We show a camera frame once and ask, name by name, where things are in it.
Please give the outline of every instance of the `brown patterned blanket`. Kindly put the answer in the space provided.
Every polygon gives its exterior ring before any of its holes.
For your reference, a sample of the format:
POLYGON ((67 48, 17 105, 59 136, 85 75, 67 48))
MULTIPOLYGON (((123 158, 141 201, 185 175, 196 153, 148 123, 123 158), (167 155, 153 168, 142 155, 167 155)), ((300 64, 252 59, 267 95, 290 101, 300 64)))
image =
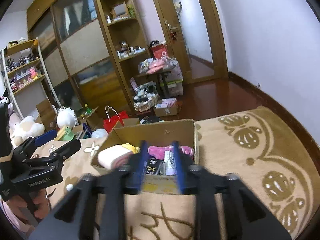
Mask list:
MULTIPOLYGON (((199 121, 197 126, 200 164, 216 174, 238 173, 295 239, 320 204, 320 177, 292 130, 265 107, 199 121)), ((99 175, 90 166, 90 156, 104 140, 81 140, 80 151, 64 163, 64 181, 47 188, 53 206, 67 192, 66 185, 84 173, 99 175)), ((51 141, 35 154, 47 156, 62 144, 51 141)), ((192 238, 193 196, 142 192, 125 201, 129 239, 192 238)))

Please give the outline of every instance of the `red paper bag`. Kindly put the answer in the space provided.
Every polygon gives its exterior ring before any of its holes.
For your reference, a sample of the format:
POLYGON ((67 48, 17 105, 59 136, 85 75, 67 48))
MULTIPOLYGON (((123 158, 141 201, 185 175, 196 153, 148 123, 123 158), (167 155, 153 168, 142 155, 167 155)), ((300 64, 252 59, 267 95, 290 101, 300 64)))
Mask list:
POLYGON ((113 107, 110 107, 110 106, 106 106, 105 110, 106 110, 108 119, 103 120, 103 127, 106 129, 106 131, 108 133, 112 130, 112 128, 116 125, 116 123, 118 121, 120 121, 121 124, 123 125, 123 121, 122 120, 129 118, 129 116, 127 115, 126 111, 122 111, 122 112, 118 113, 113 107), (116 113, 116 115, 114 115, 113 117, 109 116, 109 110, 110 109, 115 111, 115 113, 116 113))

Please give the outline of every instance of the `door frame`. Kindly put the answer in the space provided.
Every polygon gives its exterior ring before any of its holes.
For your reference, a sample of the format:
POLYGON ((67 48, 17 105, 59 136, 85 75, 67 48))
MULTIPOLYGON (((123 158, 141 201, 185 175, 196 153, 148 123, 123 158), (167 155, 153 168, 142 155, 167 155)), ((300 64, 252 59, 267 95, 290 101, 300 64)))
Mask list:
MULTIPOLYGON (((158 13, 158 16, 159 16, 159 19, 160 19, 160 24, 161 24, 162 31, 164 33, 164 37, 165 37, 166 43, 167 43, 168 52, 169 52, 169 54, 173 55, 172 40, 171 40, 171 38, 169 36, 167 25, 165 24, 164 15, 162 14, 162 10, 161 10, 161 7, 160 7, 159 0, 153 0, 153 1, 154 1, 155 6, 156 6, 156 10, 157 10, 157 13, 158 13)), ((210 4, 207 4, 207 8, 209 10, 213 11, 213 14, 214 14, 214 17, 215 17, 215 20, 216 20, 216 24, 217 24, 217 28, 218 28, 219 40, 216 39, 215 41, 216 41, 216 43, 220 44, 220 49, 218 49, 218 53, 222 54, 221 55, 222 62, 221 62, 221 68, 220 68, 220 72, 221 72, 220 73, 220 77, 227 78, 228 77, 228 66, 227 66, 226 48, 225 48, 225 42, 224 42, 223 32, 222 32, 222 28, 221 28, 220 17, 219 17, 219 14, 218 14, 218 10, 217 10, 215 1, 214 0, 210 0, 210 4)), ((213 47, 212 47, 211 41, 214 40, 214 39, 215 39, 215 37, 209 37, 212 55, 214 55, 214 51, 213 51, 213 47)), ((217 77, 215 77, 215 76, 216 75, 214 75, 214 76, 205 76, 205 77, 193 79, 191 77, 191 71, 190 71, 189 77, 186 77, 184 79, 184 82, 185 83, 201 82, 201 81, 216 79, 217 77)))

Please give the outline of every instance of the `white metal shelf frame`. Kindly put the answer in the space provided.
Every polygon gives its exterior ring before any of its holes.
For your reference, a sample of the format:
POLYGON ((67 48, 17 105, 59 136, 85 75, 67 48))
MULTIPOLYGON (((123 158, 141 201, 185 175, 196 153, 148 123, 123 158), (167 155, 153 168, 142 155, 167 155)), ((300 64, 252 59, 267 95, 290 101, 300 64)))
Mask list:
MULTIPOLYGON (((42 53, 41 53, 41 49, 40 49, 39 39, 38 39, 38 38, 36 38, 36 39, 38 40, 38 46, 37 46, 38 48, 37 48, 37 49, 38 49, 38 54, 39 54, 39 57, 40 57, 40 61, 41 61, 43 70, 44 70, 45 78, 46 78, 47 81, 48 81, 48 84, 49 84, 49 86, 50 86, 50 89, 51 89, 51 91, 52 91, 52 94, 53 94, 55 100, 57 101, 58 105, 59 105, 60 107, 62 107, 62 105, 61 105, 61 103, 60 103, 60 101, 59 101, 59 99, 58 99, 58 97, 57 97, 57 94, 56 94, 56 92, 54 91, 54 88, 53 88, 52 83, 51 83, 51 81, 50 81, 50 78, 49 78, 47 69, 46 69, 46 67, 45 67, 44 60, 43 60, 42 53)), ((20 108, 19 108, 19 106, 18 106, 17 100, 16 100, 16 98, 15 98, 13 92, 12 92, 11 85, 10 85, 10 81, 9 81, 9 77, 8 77, 8 73, 7 73, 7 68, 5 67, 5 66, 6 66, 6 62, 5 62, 4 49, 5 49, 5 48, 3 48, 2 51, 1 51, 1 54, 2 54, 2 65, 3 65, 3 68, 4 68, 4 80, 3 80, 3 84, 4 84, 5 82, 7 83, 8 90, 9 90, 9 93, 10 93, 10 98, 11 98, 11 100, 13 101, 13 103, 14 103, 14 105, 15 105, 15 108, 16 108, 16 110, 18 111, 20 117, 23 119, 24 117, 23 117, 22 112, 21 112, 21 110, 20 110, 20 108)))

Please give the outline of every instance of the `bottle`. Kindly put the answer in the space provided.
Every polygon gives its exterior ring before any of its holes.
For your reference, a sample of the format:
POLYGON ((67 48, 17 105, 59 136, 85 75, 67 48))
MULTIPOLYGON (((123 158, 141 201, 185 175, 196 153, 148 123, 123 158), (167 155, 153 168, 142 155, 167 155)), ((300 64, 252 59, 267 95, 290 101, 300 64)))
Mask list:
POLYGON ((92 110, 91 110, 91 108, 88 107, 88 104, 85 104, 84 107, 86 108, 85 111, 86 111, 88 114, 91 114, 92 110))

